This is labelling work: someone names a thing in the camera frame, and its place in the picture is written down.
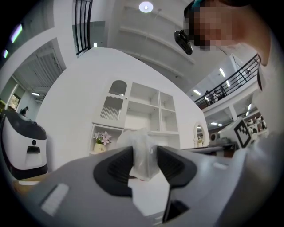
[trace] window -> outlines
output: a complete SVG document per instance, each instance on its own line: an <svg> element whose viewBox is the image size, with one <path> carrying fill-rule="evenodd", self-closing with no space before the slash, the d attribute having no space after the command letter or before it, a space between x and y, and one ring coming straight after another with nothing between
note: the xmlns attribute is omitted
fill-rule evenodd
<svg viewBox="0 0 284 227"><path fill-rule="evenodd" d="M13 96L12 96L10 102L9 102L9 109L16 110L20 100L21 99L20 99L19 96L17 96L16 94L13 94Z"/></svg>

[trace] staircase railing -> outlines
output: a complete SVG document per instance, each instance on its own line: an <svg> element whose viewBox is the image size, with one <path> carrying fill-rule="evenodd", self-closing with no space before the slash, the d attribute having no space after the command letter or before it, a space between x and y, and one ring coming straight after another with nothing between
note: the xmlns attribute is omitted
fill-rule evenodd
<svg viewBox="0 0 284 227"><path fill-rule="evenodd" d="M76 2L74 42L75 42L76 54L79 55L82 52L91 49L90 20L91 20L91 9L92 9L93 0L74 0L74 1Z"/></svg>
<svg viewBox="0 0 284 227"><path fill-rule="evenodd" d="M257 76L259 65L259 57L255 55L250 59L243 67L241 67L237 72L228 77L218 86L214 87L211 91L200 97L195 101L200 109L204 109L213 103L223 99L227 95L231 94L252 78Z"/></svg>

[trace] white wall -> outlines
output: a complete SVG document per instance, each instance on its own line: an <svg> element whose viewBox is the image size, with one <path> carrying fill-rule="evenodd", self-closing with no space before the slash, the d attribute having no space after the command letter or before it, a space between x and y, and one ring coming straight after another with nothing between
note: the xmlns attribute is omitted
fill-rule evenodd
<svg viewBox="0 0 284 227"><path fill-rule="evenodd" d="M26 117L33 121L36 121L36 116L41 104L36 102L34 96L27 91L24 93L23 97L20 100L17 112L19 113L20 110L25 108L26 106L28 106L29 108L29 110L26 112Z"/></svg>
<svg viewBox="0 0 284 227"><path fill-rule="evenodd" d="M197 121L209 138L203 112L163 75L118 50L92 48L61 74L39 110L37 122L48 135L50 170L88 155L96 100L115 78L153 87L174 97L182 149L194 147L193 129Z"/></svg>

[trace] camera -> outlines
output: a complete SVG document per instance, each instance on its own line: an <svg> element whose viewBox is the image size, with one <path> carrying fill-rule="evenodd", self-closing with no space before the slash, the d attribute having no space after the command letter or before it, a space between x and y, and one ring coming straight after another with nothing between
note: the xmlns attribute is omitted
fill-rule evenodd
<svg viewBox="0 0 284 227"><path fill-rule="evenodd" d="M174 39L186 54L191 55L193 53L192 46L184 30L176 31L174 33Z"/></svg>

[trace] white cabinet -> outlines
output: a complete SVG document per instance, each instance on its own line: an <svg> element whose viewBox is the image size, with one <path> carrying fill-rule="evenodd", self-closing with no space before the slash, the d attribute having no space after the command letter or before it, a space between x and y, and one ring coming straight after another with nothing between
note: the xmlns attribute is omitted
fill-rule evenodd
<svg viewBox="0 0 284 227"><path fill-rule="evenodd" d="M130 91L131 83L127 81L111 82L99 101L93 123L123 128Z"/></svg>
<svg viewBox="0 0 284 227"><path fill-rule="evenodd" d="M178 124L171 95L141 84L111 81L102 95L93 121L89 151L93 150L95 132L107 131L114 149L122 132L147 128L159 145L180 148Z"/></svg>

